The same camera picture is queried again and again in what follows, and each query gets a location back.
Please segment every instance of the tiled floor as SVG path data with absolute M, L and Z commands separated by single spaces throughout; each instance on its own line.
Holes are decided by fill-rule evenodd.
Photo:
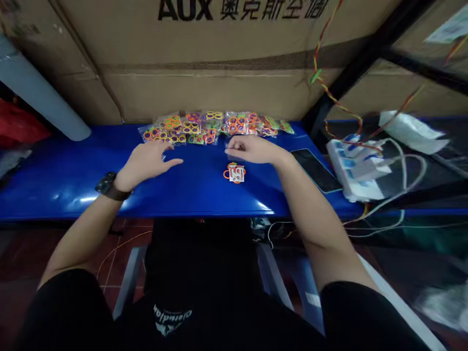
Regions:
M 113 231 L 122 236 L 108 235 L 90 266 L 96 274 L 103 259 L 118 245 L 146 233 L 114 251 L 102 264 L 98 282 L 111 311 L 116 303 L 120 285 L 132 247 L 151 241 L 152 219 L 118 218 Z M 0 350 L 9 350 L 21 327 L 27 307 L 47 265 L 65 230 L 29 230 L 15 233 L 0 257 Z M 143 296 L 144 267 L 137 281 L 135 301 Z

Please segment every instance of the red bag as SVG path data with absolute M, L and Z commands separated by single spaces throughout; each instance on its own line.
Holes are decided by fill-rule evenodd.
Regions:
M 0 99 L 0 147 L 11 149 L 49 136 L 50 132 L 32 114 Z

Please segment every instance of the power strip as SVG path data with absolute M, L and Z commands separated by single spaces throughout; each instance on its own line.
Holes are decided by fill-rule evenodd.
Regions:
M 372 141 L 368 142 L 369 145 L 373 145 L 374 143 L 375 142 Z M 344 144 L 336 139 L 332 139 L 328 142 L 327 150 L 336 176 L 343 185 L 343 195 L 346 199 L 350 202 L 369 202 L 370 200 L 382 200 L 384 198 L 375 178 L 390 174 L 391 169 L 389 166 L 386 164 L 379 165 L 379 163 L 374 164 L 372 163 L 374 162 L 372 159 L 362 159 L 359 157 L 359 154 L 353 158 L 346 157 L 344 153 Z M 374 166 L 374 172 L 368 173 L 369 176 L 366 176 L 364 173 L 356 177 L 353 174 L 353 171 L 354 169 L 359 169 L 359 163 L 364 161 L 366 161 L 367 164 L 371 162 L 370 166 Z

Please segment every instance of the gray pipe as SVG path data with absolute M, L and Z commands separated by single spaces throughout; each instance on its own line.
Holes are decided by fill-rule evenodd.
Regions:
M 71 140 L 91 135 L 91 129 L 4 35 L 0 35 L 0 80 Z

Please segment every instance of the hand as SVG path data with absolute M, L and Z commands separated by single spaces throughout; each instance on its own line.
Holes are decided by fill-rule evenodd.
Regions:
M 156 177 L 184 160 L 175 158 L 162 161 L 162 153 L 174 146 L 160 140 L 139 144 L 130 154 L 127 163 L 117 174 L 114 186 L 122 192 L 130 192 L 139 183 Z
M 291 156 L 283 148 L 254 135 L 232 137 L 224 152 L 252 163 L 271 163 L 273 166 Z

